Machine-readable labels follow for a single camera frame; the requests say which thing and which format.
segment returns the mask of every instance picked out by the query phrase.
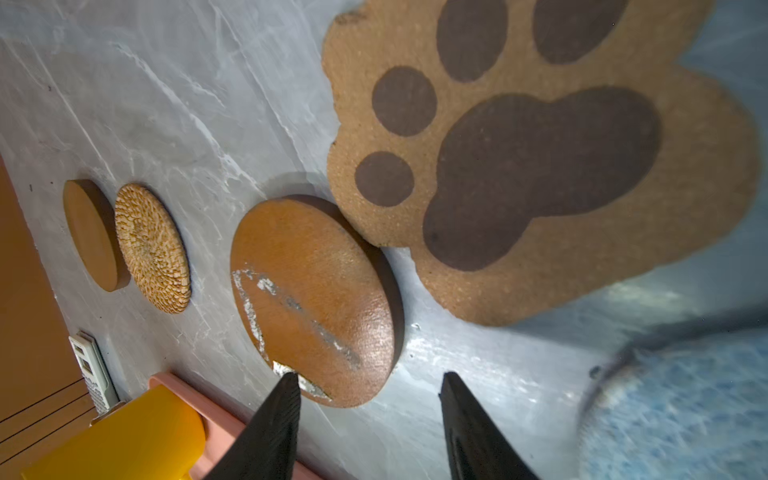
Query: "orange wall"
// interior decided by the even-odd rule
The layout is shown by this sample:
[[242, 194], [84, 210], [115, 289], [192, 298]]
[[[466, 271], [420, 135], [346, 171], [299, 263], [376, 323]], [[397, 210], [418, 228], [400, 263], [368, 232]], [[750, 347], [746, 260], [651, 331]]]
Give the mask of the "orange wall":
[[0, 396], [3, 420], [81, 374], [4, 164], [0, 225], [0, 389], [10, 394]]
[[67, 328], [0, 159], [0, 478], [96, 416]]

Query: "blue fabric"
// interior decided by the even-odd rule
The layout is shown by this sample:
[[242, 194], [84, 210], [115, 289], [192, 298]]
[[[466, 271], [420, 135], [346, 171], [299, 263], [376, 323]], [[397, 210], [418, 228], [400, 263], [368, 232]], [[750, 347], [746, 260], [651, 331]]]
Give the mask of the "blue fabric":
[[768, 329], [638, 353], [580, 436], [583, 480], [766, 480]]

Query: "cork board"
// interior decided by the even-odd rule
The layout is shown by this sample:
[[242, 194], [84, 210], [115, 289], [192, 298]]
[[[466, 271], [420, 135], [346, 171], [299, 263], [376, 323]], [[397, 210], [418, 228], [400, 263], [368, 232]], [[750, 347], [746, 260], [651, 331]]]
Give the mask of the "cork board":
[[712, 2], [369, 0], [323, 67], [339, 207], [505, 325], [712, 244], [751, 204], [749, 115], [675, 64]]
[[114, 292], [131, 281], [114, 229], [114, 210], [91, 180], [64, 184], [64, 214], [85, 269], [102, 289]]
[[381, 250], [325, 200], [296, 195], [255, 206], [232, 242], [240, 318], [277, 374], [305, 397], [353, 407], [372, 399], [402, 348], [402, 301]]

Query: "wicker coaster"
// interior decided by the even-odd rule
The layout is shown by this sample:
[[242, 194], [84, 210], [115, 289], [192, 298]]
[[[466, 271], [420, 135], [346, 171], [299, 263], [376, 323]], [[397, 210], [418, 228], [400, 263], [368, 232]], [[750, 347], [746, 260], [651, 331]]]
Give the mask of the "wicker coaster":
[[190, 302], [187, 255], [163, 204], [141, 185], [124, 185], [114, 221], [125, 263], [139, 290], [157, 308], [181, 313]]

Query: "paw pad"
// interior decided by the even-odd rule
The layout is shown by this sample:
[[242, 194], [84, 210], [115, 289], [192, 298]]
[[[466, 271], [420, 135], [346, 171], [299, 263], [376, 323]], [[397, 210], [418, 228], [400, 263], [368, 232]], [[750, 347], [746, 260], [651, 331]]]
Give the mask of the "paw pad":
[[323, 51], [339, 206], [487, 324], [706, 246], [758, 161], [738, 106], [674, 64], [704, 3], [369, 0]]

